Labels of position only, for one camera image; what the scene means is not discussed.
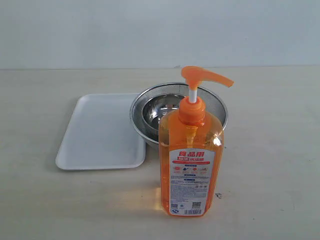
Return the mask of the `small stainless steel bowl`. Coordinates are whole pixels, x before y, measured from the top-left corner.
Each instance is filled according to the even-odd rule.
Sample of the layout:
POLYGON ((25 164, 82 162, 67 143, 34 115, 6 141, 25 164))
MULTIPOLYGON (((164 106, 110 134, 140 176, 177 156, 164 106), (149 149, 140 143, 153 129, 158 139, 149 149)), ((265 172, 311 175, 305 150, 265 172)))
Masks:
POLYGON ((148 129, 158 134, 159 122, 167 113, 177 110, 185 97, 180 94, 167 93, 151 98, 142 109, 143 121, 148 129))

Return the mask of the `orange pump soap bottle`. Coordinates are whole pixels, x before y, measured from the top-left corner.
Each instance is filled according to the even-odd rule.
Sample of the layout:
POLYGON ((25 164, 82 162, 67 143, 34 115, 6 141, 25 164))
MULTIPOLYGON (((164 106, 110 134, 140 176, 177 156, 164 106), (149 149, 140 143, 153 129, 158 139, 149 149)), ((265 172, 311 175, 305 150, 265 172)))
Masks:
POLYGON ((206 110, 198 86, 234 82, 198 66, 183 67, 181 76, 188 95, 158 125, 161 205, 168 215, 196 217, 211 207, 224 150, 221 121, 206 110))

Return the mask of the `steel mesh colander basin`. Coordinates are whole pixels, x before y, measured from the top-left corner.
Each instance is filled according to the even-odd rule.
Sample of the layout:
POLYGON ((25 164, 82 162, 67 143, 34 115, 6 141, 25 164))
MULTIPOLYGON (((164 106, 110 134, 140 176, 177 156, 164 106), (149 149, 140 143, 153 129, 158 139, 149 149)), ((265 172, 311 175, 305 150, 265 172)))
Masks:
MULTIPOLYGON (((133 100, 129 110, 129 118, 133 128, 143 140, 155 150, 159 149, 159 131, 158 134, 154 134, 148 129, 144 123, 142 110, 151 98, 164 94, 178 94, 186 97, 189 95, 189 87, 182 82, 169 82, 152 86, 141 92, 133 100)), ((228 110, 223 100, 204 87, 198 87, 197 95, 205 102, 206 110, 219 119, 224 129, 228 122, 228 110)))

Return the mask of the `white rectangular plastic tray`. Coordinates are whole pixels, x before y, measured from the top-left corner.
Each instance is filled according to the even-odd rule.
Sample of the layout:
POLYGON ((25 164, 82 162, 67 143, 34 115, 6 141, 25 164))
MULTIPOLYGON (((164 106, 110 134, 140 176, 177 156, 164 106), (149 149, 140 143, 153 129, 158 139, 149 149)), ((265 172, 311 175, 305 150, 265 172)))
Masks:
POLYGON ((80 97, 55 158, 65 171, 131 169, 145 160, 146 143, 130 121, 135 93, 80 97))

